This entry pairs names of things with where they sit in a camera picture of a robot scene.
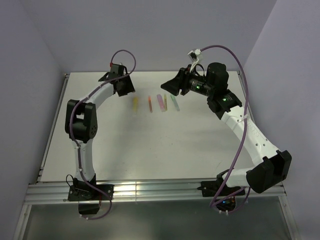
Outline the yellow thin pen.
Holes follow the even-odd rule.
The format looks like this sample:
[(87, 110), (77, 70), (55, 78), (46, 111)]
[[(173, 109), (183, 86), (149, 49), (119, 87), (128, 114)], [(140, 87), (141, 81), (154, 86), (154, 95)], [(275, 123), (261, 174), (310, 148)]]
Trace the yellow thin pen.
[(167, 94), (163, 95), (163, 104), (164, 104), (164, 111), (168, 110), (168, 103), (167, 103)]

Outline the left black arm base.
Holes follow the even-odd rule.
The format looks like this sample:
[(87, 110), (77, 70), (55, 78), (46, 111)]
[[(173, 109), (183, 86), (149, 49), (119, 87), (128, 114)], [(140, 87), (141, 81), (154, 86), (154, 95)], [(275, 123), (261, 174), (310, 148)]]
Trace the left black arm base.
[(102, 201), (109, 201), (107, 213), (110, 212), (114, 194), (113, 184), (97, 184), (96, 175), (92, 180), (88, 181), (94, 188), (70, 174), (65, 177), (65, 182), (69, 186), (67, 200), (69, 202), (78, 202), (80, 215), (96, 215), (100, 210)]

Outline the yellow highlighter pen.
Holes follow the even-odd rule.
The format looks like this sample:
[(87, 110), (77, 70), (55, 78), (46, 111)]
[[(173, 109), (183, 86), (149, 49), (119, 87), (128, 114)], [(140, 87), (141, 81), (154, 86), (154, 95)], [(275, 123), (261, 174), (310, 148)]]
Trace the yellow highlighter pen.
[(133, 114), (136, 115), (137, 112), (138, 112), (139, 98), (138, 97), (134, 97), (132, 102), (133, 102), (133, 106), (132, 106)]

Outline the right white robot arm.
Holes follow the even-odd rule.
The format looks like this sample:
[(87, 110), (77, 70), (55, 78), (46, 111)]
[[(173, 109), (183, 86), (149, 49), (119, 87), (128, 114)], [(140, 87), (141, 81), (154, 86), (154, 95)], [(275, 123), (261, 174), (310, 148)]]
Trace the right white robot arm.
[(174, 96), (194, 92), (207, 97), (210, 110), (225, 123), (243, 143), (251, 157), (253, 167), (220, 173), (217, 191), (229, 194), (233, 188), (250, 187), (261, 194), (287, 178), (292, 156), (273, 145), (245, 113), (245, 106), (228, 89), (227, 67), (210, 63), (205, 75), (199, 75), (190, 65), (182, 67), (177, 75), (161, 84), (161, 88)]

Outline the orange thin pen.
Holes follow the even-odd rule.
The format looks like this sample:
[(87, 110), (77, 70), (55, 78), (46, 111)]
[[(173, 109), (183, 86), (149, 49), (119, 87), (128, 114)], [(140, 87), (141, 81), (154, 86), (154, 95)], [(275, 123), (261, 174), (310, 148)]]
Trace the orange thin pen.
[(147, 99), (148, 99), (149, 112), (153, 113), (153, 106), (152, 106), (152, 98), (151, 98), (151, 96), (149, 95)]

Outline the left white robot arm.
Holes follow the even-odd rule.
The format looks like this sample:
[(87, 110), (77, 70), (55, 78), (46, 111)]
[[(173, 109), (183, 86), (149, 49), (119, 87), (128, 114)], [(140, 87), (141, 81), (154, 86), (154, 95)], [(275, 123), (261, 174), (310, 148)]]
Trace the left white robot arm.
[(93, 139), (98, 132), (97, 110), (102, 103), (113, 95), (119, 97), (134, 93), (130, 73), (122, 64), (110, 64), (110, 71), (98, 81), (92, 92), (82, 99), (71, 99), (66, 105), (65, 132), (73, 141), (76, 152), (75, 178), (85, 182), (79, 194), (86, 200), (96, 197), (98, 188), (93, 182), (96, 172), (93, 166)]

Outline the green highlighter pen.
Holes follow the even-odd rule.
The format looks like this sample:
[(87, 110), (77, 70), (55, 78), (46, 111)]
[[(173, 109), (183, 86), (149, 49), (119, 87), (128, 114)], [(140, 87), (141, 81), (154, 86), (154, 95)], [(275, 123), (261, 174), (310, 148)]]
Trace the green highlighter pen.
[(171, 98), (171, 100), (172, 100), (172, 102), (173, 102), (173, 105), (174, 105), (176, 111), (179, 112), (179, 111), (180, 111), (180, 107), (179, 107), (179, 104), (178, 104), (178, 102), (177, 102), (177, 100), (176, 100), (176, 97), (171, 94), (171, 95), (170, 95), (170, 98)]

